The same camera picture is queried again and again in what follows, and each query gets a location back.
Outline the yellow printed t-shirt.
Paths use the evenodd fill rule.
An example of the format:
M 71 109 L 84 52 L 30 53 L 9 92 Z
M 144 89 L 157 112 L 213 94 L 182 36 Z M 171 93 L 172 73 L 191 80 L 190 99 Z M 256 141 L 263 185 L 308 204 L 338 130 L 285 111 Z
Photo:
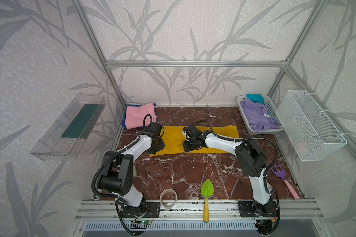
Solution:
M 183 135 L 183 128 L 183 126 L 165 126 L 162 136 L 165 148 L 156 155 L 150 154 L 149 157 L 184 153 L 183 142 L 186 141 L 186 137 Z M 237 127 L 234 125 L 214 127 L 213 130 L 222 136 L 239 138 Z

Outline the grey plastic laundry basket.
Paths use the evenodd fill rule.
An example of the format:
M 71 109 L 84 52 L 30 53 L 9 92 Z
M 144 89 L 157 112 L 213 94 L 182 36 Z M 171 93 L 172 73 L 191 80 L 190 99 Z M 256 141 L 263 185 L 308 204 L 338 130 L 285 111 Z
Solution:
M 240 105 L 240 103 L 246 99 L 246 95 L 240 95 L 240 96 L 238 96 L 236 98 L 236 100 L 238 102 L 238 107 L 239 107 L 240 113 L 242 115 L 242 119 L 243 119 L 243 121 L 245 123 L 245 126 L 247 128 L 248 133 L 250 135 L 260 135 L 260 134 L 273 134 L 273 133 L 277 133 L 277 132 L 283 131 L 284 130 L 283 125 L 281 124 L 281 122 L 280 122 L 280 120 L 279 120 L 279 118 L 278 118 L 278 116 L 276 114 L 277 107 L 274 105 L 274 103 L 272 102 L 272 100 L 268 96 L 266 96 L 266 95 L 262 95 L 262 96 L 265 99 L 264 105 L 269 107 L 269 114 L 272 116 L 272 118 L 274 120 L 276 120 L 279 123 L 280 127 L 279 127 L 279 129 L 269 129 L 269 130 L 263 130 L 263 131 L 252 130 L 250 125 L 248 124 L 246 116 L 245 116 L 245 114 L 243 112 L 243 109 L 242 109 L 242 107 Z

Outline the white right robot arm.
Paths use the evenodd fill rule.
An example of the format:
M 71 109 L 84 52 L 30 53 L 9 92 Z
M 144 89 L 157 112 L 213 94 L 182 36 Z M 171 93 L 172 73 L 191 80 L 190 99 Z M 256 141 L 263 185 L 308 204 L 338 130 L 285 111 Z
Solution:
M 200 131 L 194 124 L 183 128 L 186 140 L 183 142 L 185 152 L 213 148 L 225 151 L 237 157 L 238 163 L 250 179 L 253 191 L 253 203 L 256 208 L 269 209 L 273 203 L 275 189 L 267 182 L 267 176 L 277 162 L 279 151 L 277 145 L 264 137 L 231 138 L 216 134 L 213 129 Z M 267 141 L 275 148 L 275 158 L 267 165 L 267 156 L 257 143 Z

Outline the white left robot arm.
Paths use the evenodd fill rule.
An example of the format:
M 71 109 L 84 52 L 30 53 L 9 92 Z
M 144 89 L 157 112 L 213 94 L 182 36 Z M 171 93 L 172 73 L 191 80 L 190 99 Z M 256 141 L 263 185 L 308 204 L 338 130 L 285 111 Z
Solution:
M 105 153 L 102 165 L 92 179 L 92 192 L 99 197 L 114 197 L 121 206 L 143 208 L 143 194 L 133 185 L 134 161 L 145 151 L 155 155 L 165 148 L 162 131 L 163 126 L 153 122 L 127 146 Z

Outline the green toy trowel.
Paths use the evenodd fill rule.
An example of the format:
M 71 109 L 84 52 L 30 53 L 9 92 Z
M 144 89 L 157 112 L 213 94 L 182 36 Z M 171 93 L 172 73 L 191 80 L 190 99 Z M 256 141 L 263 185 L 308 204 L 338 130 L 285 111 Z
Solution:
M 214 194 L 214 186 L 210 179 L 207 179 L 201 187 L 201 194 L 204 197 L 204 217 L 205 223 L 209 222 L 209 197 Z

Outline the clear tape roll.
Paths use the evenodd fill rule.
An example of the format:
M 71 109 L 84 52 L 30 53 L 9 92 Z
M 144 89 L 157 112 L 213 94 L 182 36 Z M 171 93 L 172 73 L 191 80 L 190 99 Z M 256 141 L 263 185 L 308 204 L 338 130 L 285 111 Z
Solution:
M 159 201 L 163 209 L 169 210 L 175 207 L 178 202 L 178 194 L 173 189 L 165 189 L 160 197 Z

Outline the purple t-shirt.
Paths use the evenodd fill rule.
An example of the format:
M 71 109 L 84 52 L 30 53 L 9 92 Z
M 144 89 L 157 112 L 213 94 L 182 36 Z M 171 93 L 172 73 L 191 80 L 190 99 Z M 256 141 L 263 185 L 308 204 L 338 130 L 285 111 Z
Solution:
M 260 102 L 253 102 L 248 98 L 242 101 L 240 105 L 252 130 L 279 129 L 279 123 L 269 114 L 269 107 Z

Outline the teal t-shirt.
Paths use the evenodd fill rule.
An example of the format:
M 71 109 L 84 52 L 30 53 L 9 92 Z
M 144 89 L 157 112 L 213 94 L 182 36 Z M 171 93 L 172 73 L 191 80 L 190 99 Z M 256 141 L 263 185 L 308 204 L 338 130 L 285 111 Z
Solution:
M 261 104 L 265 103 L 264 97 L 260 94 L 247 94 L 246 98 L 248 98 L 249 100 L 251 100 L 254 103 L 261 103 Z

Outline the dark green sponge pad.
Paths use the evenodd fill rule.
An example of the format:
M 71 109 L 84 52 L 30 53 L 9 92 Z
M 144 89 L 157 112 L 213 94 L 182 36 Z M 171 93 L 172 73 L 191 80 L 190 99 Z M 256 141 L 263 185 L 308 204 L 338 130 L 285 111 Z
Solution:
M 98 120 L 99 105 L 86 104 L 69 124 L 62 134 L 62 138 L 87 139 Z

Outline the purple pink toy rake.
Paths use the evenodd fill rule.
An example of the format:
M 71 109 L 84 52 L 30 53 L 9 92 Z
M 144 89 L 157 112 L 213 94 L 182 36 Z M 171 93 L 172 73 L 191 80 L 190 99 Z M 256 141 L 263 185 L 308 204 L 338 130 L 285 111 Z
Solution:
M 282 179 L 284 181 L 287 189 L 289 190 L 289 192 L 291 193 L 292 197 L 295 200 L 301 199 L 301 197 L 294 190 L 292 185 L 287 181 L 287 179 L 286 179 L 286 171 L 284 170 L 284 168 L 280 164 L 275 164 L 274 167 L 272 168 L 272 172 L 273 172 L 273 174 L 275 176 L 277 176 L 278 178 L 280 178 L 280 179 Z

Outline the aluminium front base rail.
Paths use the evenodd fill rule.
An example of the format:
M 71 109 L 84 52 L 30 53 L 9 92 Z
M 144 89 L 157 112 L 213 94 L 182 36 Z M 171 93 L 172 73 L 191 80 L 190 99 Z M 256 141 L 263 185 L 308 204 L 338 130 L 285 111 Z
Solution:
M 318 204 L 314 199 L 291 200 L 280 202 L 281 219 L 323 219 Z M 209 218 L 213 220 L 242 219 L 237 200 L 209 201 Z M 203 200 L 178 200 L 172 209 L 163 207 L 146 212 L 146 218 L 154 221 L 203 220 Z M 108 200 L 82 201 L 74 221 L 117 221 L 115 203 Z

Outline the clear plastic wall shelf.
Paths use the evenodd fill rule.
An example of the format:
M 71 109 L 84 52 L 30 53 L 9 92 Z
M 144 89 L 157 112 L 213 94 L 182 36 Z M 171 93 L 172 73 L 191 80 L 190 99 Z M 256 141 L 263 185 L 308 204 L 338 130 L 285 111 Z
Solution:
M 105 107 L 104 96 L 77 93 L 30 154 L 42 161 L 74 161 Z

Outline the aluminium frame profile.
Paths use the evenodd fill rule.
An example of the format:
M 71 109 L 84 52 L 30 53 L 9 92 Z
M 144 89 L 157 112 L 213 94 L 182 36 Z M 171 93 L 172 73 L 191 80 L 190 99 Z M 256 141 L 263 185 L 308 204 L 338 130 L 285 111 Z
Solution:
M 294 71 L 294 69 L 290 66 L 298 54 L 301 46 L 304 44 L 306 39 L 308 38 L 311 29 L 316 25 L 319 21 L 322 13 L 324 12 L 325 7 L 330 4 L 330 1 L 316 1 L 313 7 L 313 10 L 309 16 L 309 19 L 304 24 L 302 31 L 300 32 L 297 40 L 295 41 L 292 49 L 290 50 L 287 58 L 281 61 L 177 61 L 177 60 L 168 60 L 168 61 L 107 61 L 104 58 L 102 50 L 98 44 L 98 40 L 95 36 L 94 30 L 92 29 L 89 18 L 87 17 L 87 12 L 85 11 L 83 4 L 80 1 L 72 1 L 72 8 L 77 13 L 80 18 L 81 23 L 91 41 L 94 50 L 99 57 L 100 65 L 103 67 L 104 72 L 109 77 L 110 81 L 113 84 L 118 95 L 120 95 L 119 86 L 115 83 L 115 80 L 110 72 L 110 68 L 112 67 L 146 67 L 146 68 L 157 68 L 157 67 L 217 67 L 217 68 L 280 68 L 279 74 L 276 77 L 273 85 L 269 90 L 269 95 L 273 94 L 277 89 L 278 85 L 282 81 L 283 75 L 287 74 L 290 76 L 292 82 L 300 89 L 306 91 L 312 99 L 324 110 L 328 108 L 326 105 L 316 96 L 315 91 L 310 89 L 310 87 L 300 79 L 299 75 Z

